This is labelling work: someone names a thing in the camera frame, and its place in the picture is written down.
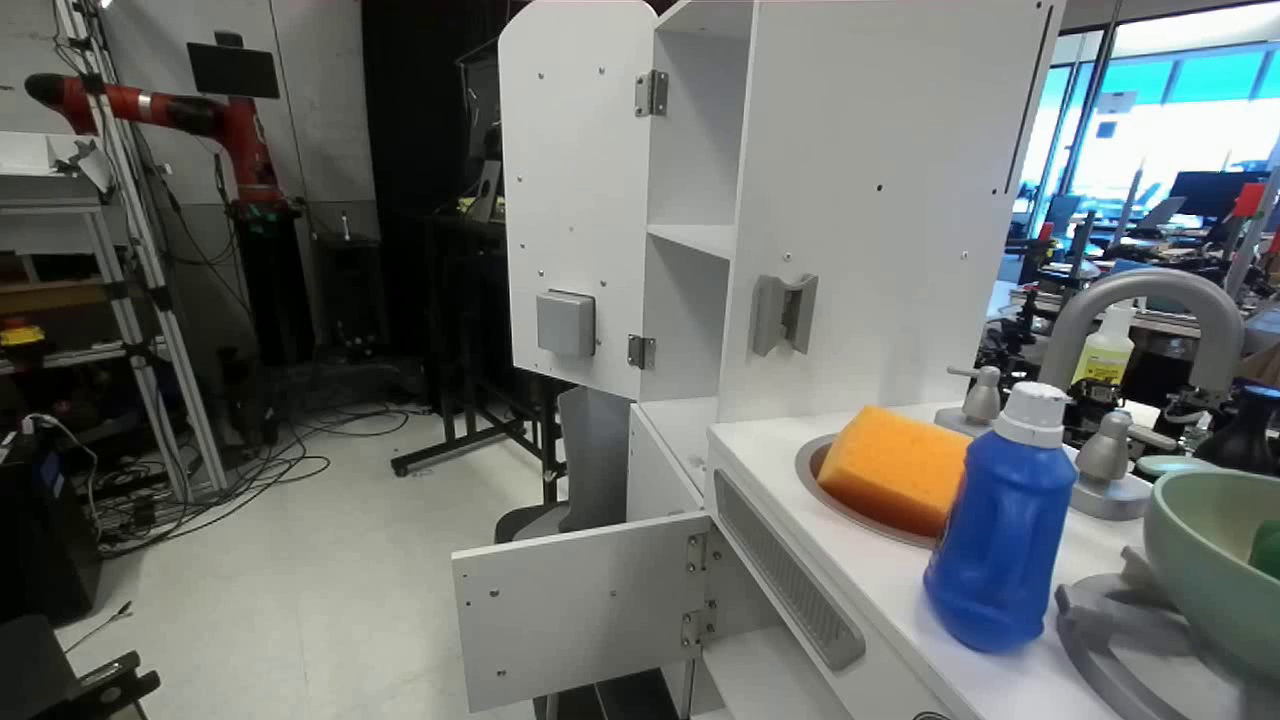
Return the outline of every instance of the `faucet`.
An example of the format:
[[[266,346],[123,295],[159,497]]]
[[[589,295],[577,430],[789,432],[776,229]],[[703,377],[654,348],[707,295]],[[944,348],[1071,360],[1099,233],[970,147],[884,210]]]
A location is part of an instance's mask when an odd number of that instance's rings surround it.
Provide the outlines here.
[[[1236,313],[1236,300],[1223,290],[1209,283],[1204,278],[1171,272],[1171,269],[1142,269],[1142,272],[1108,278],[1084,290],[1080,295],[1071,295],[1052,324],[1039,382],[1067,389],[1098,313],[1136,295],[1171,295],[1195,316],[1201,351],[1191,365],[1191,389],[1209,394],[1213,400],[1228,400],[1239,346],[1245,346],[1245,321]]]

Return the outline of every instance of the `orange sponge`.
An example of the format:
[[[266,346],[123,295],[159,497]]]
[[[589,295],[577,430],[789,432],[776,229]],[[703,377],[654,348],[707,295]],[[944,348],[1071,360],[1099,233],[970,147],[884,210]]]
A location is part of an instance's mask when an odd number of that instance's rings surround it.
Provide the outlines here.
[[[950,528],[970,437],[865,409],[831,444],[819,484],[882,525],[942,537]]]

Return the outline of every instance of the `green bowl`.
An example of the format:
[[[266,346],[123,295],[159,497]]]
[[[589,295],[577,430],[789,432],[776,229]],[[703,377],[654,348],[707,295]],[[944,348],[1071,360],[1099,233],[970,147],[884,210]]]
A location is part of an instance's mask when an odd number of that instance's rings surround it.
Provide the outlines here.
[[[1280,521],[1280,479],[1175,473],[1149,505],[1149,560],[1167,600],[1253,675],[1280,680],[1280,581],[1248,565],[1253,539]]]

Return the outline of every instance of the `white countertop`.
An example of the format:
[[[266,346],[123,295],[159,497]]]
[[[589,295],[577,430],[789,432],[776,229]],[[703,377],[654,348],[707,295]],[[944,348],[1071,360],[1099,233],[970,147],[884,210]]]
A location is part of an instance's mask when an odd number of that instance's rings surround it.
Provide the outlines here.
[[[924,600],[924,570],[933,544],[907,539],[884,525],[855,521],[824,505],[800,475],[795,453],[818,437],[831,437],[849,415],[812,422],[753,422],[714,430],[714,465],[734,475],[769,525],[794,539],[818,573],[849,578],[884,620],[924,658],[937,671],[991,720],[1084,720],[1117,718],[1065,658],[1052,616],[1046,636],[1014,658],[982,658],[958,643]],[[1106,525],[1071,512],[1058,560],[1058,583],[1099,573],[1121,573],[1121,550],[1142,550],[1142,521]]]

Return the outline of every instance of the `open cabinet door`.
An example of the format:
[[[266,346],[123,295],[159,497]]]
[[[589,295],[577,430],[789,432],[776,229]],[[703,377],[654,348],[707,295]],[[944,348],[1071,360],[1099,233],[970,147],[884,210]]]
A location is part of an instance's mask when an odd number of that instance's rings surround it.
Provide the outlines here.
[[[639,398],[645,0],[537,0],[500,35],[515,370]]]
[[[671,518],[451,555],[471,711],[701,651],[707,518]]]

